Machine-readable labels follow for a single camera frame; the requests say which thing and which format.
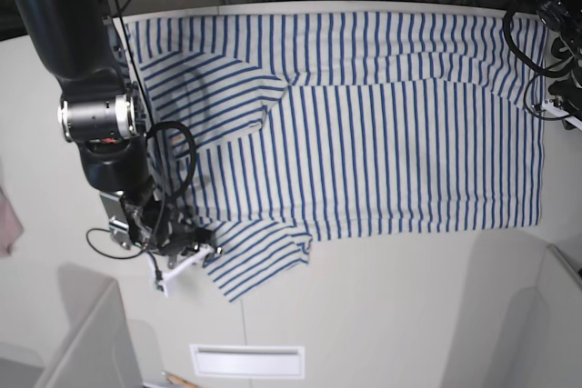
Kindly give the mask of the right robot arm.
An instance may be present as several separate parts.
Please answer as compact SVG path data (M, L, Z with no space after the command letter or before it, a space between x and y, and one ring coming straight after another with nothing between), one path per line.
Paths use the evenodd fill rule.
M155 122L142 86L125 78L114 55L105 0L15 0L45 68L61 88L63 136L75 144L87 182L100 194L107 231L149 261L164 256L173 272L218 254L211 231L178 209L186 192L168 192L162 167L151 169L148 145L178 122Z

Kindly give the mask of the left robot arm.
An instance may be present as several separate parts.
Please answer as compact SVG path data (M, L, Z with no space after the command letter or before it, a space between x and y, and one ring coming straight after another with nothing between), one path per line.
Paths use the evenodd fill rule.
M530 1L542 23L557 35L551 54L554 65L543 67L526 55L513 39L511 25L517 9ZM549 99L523 106L542 121L561 122L566 129L581 128L581 0L512 0L502 22L503 36L516 58L531 69L535 79L544 77L552 83Z

